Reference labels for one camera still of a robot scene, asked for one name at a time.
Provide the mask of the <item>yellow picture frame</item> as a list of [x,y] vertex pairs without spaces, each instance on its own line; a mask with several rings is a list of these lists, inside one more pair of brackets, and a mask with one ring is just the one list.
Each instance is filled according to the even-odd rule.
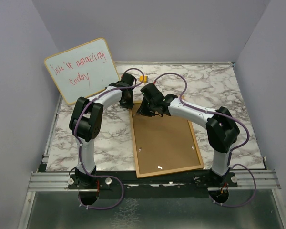
[[129,111],[137,178],[203,169],[193,125],[176,116],[147,117]]

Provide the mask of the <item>small whiteboard yellow rim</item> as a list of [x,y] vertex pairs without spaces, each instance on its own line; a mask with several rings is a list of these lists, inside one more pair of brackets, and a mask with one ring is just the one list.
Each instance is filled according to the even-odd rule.
[[84,43],[44,60],[66,104],[88,98],[120,79],[104,38]]

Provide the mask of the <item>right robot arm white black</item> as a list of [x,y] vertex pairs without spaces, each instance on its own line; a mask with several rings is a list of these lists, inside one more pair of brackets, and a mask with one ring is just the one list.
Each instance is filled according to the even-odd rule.
[[181,98],[176,95],[164,96],[153,83],[144,86],[141,93],[143,100],[137,114],[147,117],[176,116],[206,129],[209,145],[214,150],[210,183],[216,187],[225,183],[229,171],[230,149],[240,133],[229,110],[225,107],[210,111],[201,107],[194,109],[193,105],[182,103]]

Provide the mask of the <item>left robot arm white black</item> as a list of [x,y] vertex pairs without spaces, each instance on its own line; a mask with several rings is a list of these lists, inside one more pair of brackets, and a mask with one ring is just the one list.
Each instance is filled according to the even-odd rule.
[[96,181],[94,140],[101,129],[103,112],[115,103],[119,103],[122,108],[133,108],[135,82],[134,76],[124,73],[120,81],[110,84],[103,92],[90,99],[80,97],[75,104],[69,128],[78,148],[75,178],[85,188],[93,187]]

